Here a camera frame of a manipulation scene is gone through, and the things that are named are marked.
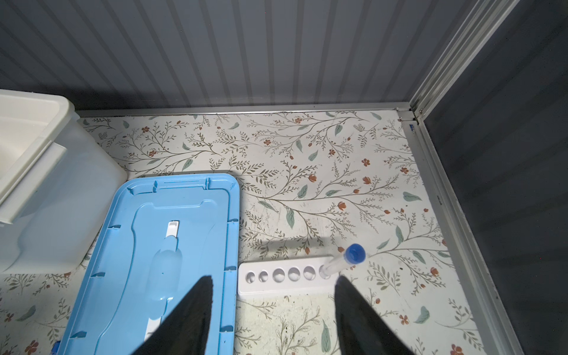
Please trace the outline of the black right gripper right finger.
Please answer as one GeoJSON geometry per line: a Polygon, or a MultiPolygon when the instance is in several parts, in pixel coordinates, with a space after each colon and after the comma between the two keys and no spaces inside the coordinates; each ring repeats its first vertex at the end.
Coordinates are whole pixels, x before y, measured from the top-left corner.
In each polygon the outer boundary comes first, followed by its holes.
{"type": "Polygon", "coordinates": [[[412,354],[344,276],[334,289],[337,337],[343,354],[412,354]]]}

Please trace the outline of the white plastic storage bin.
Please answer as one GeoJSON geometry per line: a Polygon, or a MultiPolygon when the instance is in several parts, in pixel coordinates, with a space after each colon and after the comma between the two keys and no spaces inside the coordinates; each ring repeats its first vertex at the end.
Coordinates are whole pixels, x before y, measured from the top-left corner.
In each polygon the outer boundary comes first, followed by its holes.
{"type": "Polygon", "coordinates": [[[1,92],[1,273],[75,269],[127,173],[62,96],[1,92]]]}

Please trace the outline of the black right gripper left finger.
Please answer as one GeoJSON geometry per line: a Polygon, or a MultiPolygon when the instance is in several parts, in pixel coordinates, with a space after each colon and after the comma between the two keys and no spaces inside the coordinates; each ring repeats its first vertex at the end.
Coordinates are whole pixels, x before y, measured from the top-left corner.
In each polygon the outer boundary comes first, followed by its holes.
{"type": "Polygon", "coordinates": [[[203,276],[134,354],[205,354],[212,298],[212,278],[203,276]]]}

